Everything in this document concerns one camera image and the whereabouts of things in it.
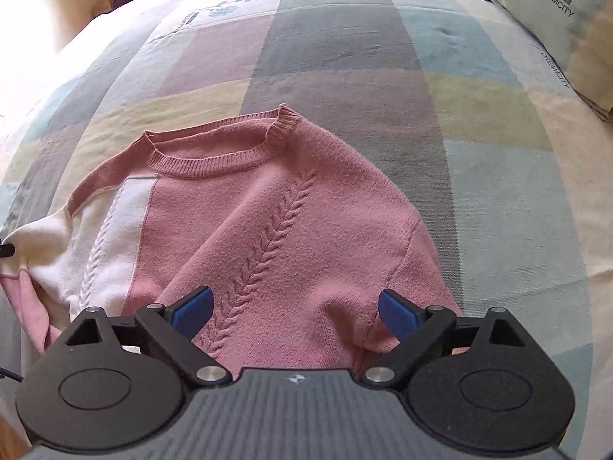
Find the pink and white knit sweater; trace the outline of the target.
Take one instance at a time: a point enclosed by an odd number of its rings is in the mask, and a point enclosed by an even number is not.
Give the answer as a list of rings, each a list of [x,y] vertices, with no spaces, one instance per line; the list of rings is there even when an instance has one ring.
[[[382,290],[456,305],[416,208],[287,106],[143,133],[7,240],[1,287],[38,350],[89,306],[126,316],[207,286],[194,343],[231,372],[362,372],[395,344]]]

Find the pastel patchwork bed sheet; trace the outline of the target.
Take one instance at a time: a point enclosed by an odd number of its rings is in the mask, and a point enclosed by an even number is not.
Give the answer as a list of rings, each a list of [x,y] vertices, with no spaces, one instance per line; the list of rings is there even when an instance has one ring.
[[[287,106],[419,212],[454,309],[502,305],[575,390],[563,451],[612,448],[612,126],[486,0],[134,0],[53,60],[7,164],[1,236],[143,133]],[[1,361],[36,349],[1,287]]]

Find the pastel Dreamcity pillow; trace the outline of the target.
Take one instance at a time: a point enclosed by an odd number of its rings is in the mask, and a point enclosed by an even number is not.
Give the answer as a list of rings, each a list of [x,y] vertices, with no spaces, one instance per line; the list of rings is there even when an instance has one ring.
[[[492,1],[541,42],[603,120],[612,120],[612,0]]]

